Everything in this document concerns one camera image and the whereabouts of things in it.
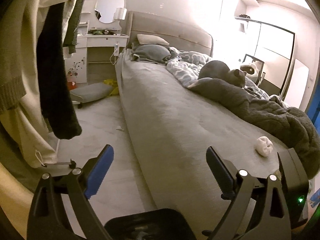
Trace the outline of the beige pillow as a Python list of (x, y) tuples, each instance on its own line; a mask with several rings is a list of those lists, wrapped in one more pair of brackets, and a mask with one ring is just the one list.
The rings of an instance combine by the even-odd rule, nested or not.
[(156, 36), (156, 35), (146, 35), (146, 34), (138, 34), (137, 40), (139, 44), (145, 45), (145, 44), (158, 44), (162, 46), (169, 46), (169, 42), (167, 42), (165, 39)]

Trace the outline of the round mirror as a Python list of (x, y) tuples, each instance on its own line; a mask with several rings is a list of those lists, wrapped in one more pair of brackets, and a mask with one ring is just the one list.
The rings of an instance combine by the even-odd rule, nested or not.
[(114, 22), (113, 16), (117, 8), (125, 8), (125, 0), (97, 0), (95, 15), (102, 23)]

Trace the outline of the white rolled sock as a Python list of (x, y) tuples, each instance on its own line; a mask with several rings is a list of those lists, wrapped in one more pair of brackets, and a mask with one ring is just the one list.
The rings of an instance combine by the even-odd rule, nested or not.
[(262, 157), (268, 157), (273, 151), (273, 143), (268, 137), (262, 136), (256, 140), (254, 149)]

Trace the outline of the dark grey fluffy blanket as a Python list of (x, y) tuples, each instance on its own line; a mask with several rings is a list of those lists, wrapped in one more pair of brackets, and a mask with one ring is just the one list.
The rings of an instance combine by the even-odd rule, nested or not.
[(319, 173), (319, 134), (310, 118), (296, 107), (259, 99), (221, 79), (204, 78), (188, 89), (221, 104), (240, 119), (263, 129), (294, 148), (309, 179)]

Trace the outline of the white clothes rack base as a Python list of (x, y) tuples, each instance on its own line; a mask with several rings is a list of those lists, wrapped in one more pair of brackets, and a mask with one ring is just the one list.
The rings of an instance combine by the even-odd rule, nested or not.
[[(56, 145), (56, 152), (57, 153), (59, 151), (59, 146), (60, 146), (60, 139), (57, 141), (57, 145)], [(43, 167), (48, 167), (48, 166), (52, 166), (52, 165), (67, 165), (70, 169), (76, 168), (76, 162), (72, 159), (70, 159), (70, 161), (65, 161), (65, 162), (57, 162), (54, 164), (43, 163), (41, 165)]]

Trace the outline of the patterned blue white duvet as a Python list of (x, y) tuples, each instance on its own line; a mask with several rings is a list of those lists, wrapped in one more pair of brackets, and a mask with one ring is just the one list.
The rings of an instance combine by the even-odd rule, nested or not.
[[(169, 47), (171, 58), (168, 58), (166, 70), (170, 72), (183, 87), (187, 88), (192, 85), (199, 77), (201, 68), (212, 61), (213, 58), (196, 51), (179, 51), (175, 47)], [(256, 98), (274, 101), (283, 108), (288, 106), (277, 95), (268, 95), (260, 89), (252, 80), (245, 77), (245, 90)]]

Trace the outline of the plush toy on chair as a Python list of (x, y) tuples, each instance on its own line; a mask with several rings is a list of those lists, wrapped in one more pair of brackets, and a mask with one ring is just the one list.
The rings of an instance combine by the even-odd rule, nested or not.
[(254, 62), (251, 63), (243, 63), (240, 66), (240, 69), (243, 72), (246, 72), (246, 76), (249, 78), (256, 78), (259, 76), (260, 69), (257, 67), (257, 65)]

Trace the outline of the white dressing table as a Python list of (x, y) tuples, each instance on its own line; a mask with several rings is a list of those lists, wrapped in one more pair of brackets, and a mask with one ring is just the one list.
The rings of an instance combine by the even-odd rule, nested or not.
[(76, 52), (65, 59), (67, 81), (77, 85), (90, 85), (116, 77), (115, 66), (110, 63), (114, 45), (120, 44), (120, 53), (126, 47), (129, 37), (117, 34), (114, 28), (89, 29), (89, 22), (81, 22), (78, 29)]

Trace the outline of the small floor paper scrap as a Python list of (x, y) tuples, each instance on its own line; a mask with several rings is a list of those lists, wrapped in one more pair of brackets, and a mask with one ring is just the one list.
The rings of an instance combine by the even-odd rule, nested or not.
[(117, 127), (116, 127), (116, 130), (117, 130), (117, 131), (122, 131), (122, 132), (124, 132), (124, 131), (125, 131), (125, 129), (124, 129), (124, 128), (122, 128), (121, 126), (117, 126)]

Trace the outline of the cream hanging trousers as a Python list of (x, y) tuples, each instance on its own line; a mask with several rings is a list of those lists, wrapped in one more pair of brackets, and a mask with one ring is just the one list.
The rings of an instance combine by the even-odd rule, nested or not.
[(57, 163), (57, 153), (48, 143), (48, 128), (38, 96), (25, 95), (18, 105), (1, 114), (1, 124), (18, 144), (23, 159), (33, 168)]

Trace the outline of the red item on floor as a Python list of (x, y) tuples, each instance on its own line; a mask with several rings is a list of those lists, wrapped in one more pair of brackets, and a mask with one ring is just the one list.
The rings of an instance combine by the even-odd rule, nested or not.
[(76, 81), (73, 81), (73, 80), (68, 80), (67, 81), (67, 87), (68, 87), (68, 90), (74, 90), (77, 88), (77, 83)]

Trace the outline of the black hanging garment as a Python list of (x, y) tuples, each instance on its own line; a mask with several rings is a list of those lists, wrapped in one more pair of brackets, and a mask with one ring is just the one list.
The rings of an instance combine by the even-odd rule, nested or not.
[(43, 117), (59, 139), (82, 133), (67, 86), (62, 52), (63, 3), (49, 7), (36, 47), (40, 103)]

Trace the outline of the grey cat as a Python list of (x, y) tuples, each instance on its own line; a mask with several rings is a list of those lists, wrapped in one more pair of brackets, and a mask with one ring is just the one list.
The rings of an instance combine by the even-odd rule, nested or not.
[(224, 62), (213, 60), (201, 68), (198, 79), (205, 77), (216, 78), (224, 80), (236, 87), (244, 88), (246, 84), (246, 74), (246, 71), (240, 69), (231, 70)]

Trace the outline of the black trash bin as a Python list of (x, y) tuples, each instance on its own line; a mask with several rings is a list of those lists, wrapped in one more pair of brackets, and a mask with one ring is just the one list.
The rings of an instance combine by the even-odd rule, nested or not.
[(112, 218), (104, 228), (112, 239), (196, 238), (183, 215), (168, 208)]

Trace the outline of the yellow item on floor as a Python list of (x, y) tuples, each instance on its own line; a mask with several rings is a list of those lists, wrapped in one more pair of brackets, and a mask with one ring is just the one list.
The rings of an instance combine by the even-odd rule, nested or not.
[(106, 80), (104, 80), (104, 84), (112, 87), (108, 96), (118, 96), (119, 95), (119, 87), (118, 87), (118, 82), (116, 79), (106, 79)]

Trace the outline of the grey bed mattress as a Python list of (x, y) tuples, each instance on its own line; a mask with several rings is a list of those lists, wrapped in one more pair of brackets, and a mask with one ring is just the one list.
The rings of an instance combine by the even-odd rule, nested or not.
[(184, 88), (164, 66), (130, 56), (130, 50), (121, 53), (116, 74), (142, 174), (156, 206), (180, 211), (203, 239), (202, 231), (213, 230), (229, 204), (207, 165), (207, 148), (265, 178), (278, 168), (277, 152), (286, 147), (272, 138), (272, 153), (260, 156), (254, 145), (265, 131)]

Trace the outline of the white table lamp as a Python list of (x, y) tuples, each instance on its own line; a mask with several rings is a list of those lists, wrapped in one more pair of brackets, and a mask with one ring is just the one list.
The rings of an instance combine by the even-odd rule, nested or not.
[(114, 13), (113, 20), (117, 24), (117, 27), (116, 27), (117, 34), (121, 33), (120, 22), (125, 20), (126, 13), (127, 13), (127, 9), (126, 8), (117, 8), (115, 13)]

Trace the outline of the grey pillow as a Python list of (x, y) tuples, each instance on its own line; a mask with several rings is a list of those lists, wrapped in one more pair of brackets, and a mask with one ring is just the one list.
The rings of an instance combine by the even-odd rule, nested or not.
[(130, 60), (166, 64), (171, 58), (167, 47), (158, 44), (138, 45), (131, 50)]

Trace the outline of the grey upholstered headboard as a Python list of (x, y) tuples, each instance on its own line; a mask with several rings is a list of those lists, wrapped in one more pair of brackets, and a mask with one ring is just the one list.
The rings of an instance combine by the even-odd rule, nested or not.
[(193, 25), (146, 12), (128, 11), (120, 26), (122, 27), (121, 32), (129, 36), (128, 48), (131, 47), (131, 43), (136, 40), (138, 34), (146, 34), (159, 36), (178, 50), (213, 55), (212, 36)]

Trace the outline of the grey floor cushion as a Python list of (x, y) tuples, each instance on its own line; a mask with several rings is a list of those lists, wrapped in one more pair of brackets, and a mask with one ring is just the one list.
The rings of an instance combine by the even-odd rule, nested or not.
[(72, 101), (78, 102), (77, 107), (82, 108), (83, 104), (97, 101), (111, 94), (114, 87), (101, 83), (94, 83), (70, 91)]

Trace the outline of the black framed wardrobe mirror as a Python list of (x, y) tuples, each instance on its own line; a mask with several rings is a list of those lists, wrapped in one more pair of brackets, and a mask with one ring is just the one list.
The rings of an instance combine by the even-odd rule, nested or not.
[(236, 17), (239, 23), (239, 62), (254, 63), (253, 82), (267, 94), (285, 99), (293, 72), (295, 33), (274, 24)]

